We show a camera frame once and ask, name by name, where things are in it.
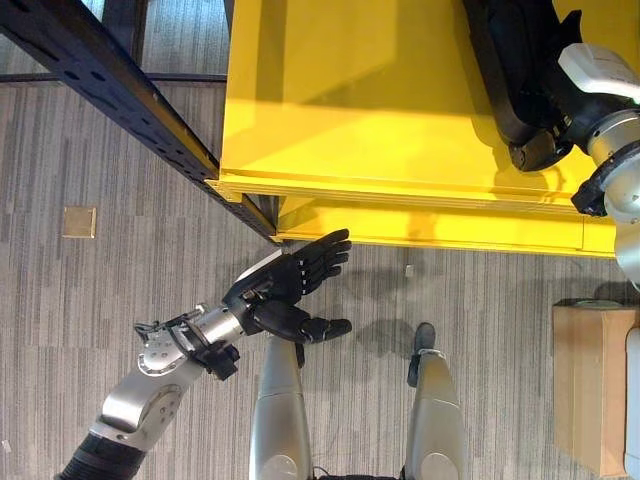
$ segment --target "gray carpet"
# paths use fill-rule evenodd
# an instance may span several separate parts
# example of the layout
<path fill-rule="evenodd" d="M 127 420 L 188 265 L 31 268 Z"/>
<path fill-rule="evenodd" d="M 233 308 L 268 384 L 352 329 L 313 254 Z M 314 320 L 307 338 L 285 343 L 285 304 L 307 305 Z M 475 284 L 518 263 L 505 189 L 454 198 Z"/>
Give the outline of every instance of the gray carpet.
<path fill-rule="evenodd" d="M 163 90 L 220 145 L 220 87 Z M 95 240 L 61 238 L 64 205 L 97 207 Z M 0 440 L 11 452 L 0 450 L 0 478 L 60 471 L 133 365 L 132 324 L 217 301 L 271 250 L 66 87 L 1 87 Z M 412 329 L 429 320 L 463 405 L 469 478 L 592 478 L 553 447 L 550 309 L 567 297 L 637 302 L 622 281 L 611 261 L 356 246 L 344 275 L 304 302 L 355 327 L 307 349 L 315 464 L 398 473 Z M 137 478 L 248 477 L 264 346 L 243 339 L 237 375 L 199 381 Z"/>

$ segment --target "robotic hand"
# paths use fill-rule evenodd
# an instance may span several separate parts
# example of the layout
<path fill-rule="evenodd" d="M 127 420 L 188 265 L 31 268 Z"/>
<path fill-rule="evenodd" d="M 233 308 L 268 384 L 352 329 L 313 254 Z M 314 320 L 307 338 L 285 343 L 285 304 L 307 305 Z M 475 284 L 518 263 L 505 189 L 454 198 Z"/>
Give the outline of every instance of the robotic hand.
<path fill-rule="evenodd" d="M 616 53 L 583 43 L 582 12 L 552 0 L 464 0 L 471 43 L 502 139 L 522 171 L 578 146 L 596 170 L 572 201 L 610 215 L 616 258 L 640 284 L 640 78 Z"/>
<path fill-rule="evenodd" d="M 144 342 L 137 366 L 111 391 L 57 479 L 133 478 L 202 372 L 225 380 L 237 371 L 232 343 L 242 335 L 266 330 L 301 345 L 350 332 L 348 320 L 311 317 L 294 306 L 340 274 L 348 237 L 339 230 L 295 253 L 274 253 L 244 272 L 216 308 L 202 304 L 165 323 L 136 325 Z"/>

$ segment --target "black cable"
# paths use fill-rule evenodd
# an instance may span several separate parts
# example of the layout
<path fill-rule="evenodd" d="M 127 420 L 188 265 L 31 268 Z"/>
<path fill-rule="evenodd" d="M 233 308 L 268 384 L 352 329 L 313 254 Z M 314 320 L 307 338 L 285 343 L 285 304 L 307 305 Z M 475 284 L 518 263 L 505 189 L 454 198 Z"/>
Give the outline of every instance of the black cable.
<path fill-rule="evenodd" d="M 330 474 L 329 472 L 327 472 L 327 471 L 326 471 L 324 468 L 322 468 L 322 467 L 314 466 L 314 467 L 313 467 L 313 469 L 314 469 L 314 470 L 316 470 L 316 469 L 320 470 L 320 471 L 321 471 L 322 473 L 324 473 L 327 477 L 330 477 L 330 476 L 331 476 L 331 474 Z"/>

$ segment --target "silver cylinder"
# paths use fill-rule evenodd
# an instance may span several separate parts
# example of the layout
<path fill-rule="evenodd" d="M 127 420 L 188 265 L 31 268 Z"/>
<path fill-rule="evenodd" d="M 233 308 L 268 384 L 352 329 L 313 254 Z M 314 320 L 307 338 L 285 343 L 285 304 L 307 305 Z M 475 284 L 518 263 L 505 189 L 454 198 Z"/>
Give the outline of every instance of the silver cylinder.
<path fill-rule="evenodd" d="M 640 115 L 636 111 L 625 110 L 598 126 L 587 144 L 587 151 L 596 165 L 601 165 L 622 147 L 638 140 Z"/>
<path fill-rule="evenodd" d="M 627 278 L 640 285 L 640 223 L 617 225 L 616 260 Z"/>
<path fill-rule="evenodd" d="M 209 344 L 220 341 L 230 344 L 244 334 L 240 322 L 226 307 L 209 310 L 203 305 L 201 308 L 204 312 L 192 321 L 192 325 L 200 331 Z"/>

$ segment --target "yellow box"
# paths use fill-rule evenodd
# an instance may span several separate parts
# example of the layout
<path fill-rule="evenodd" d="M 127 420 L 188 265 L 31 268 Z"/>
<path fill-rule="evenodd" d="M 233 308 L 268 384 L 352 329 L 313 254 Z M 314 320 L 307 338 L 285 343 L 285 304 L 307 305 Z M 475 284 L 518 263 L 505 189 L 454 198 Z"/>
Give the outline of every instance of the yellow box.
<path fill-rule="evenodd" d="M 581 8 L 585 40 L 638 69 L 637 1 L 556 7 L 560 16 Z M 511 165 L 462 0 L 238 2 L 231 38 L 228 191 L 588 223 L 570 201 L 594 170 L 577 148 L 542 172 Z"/>

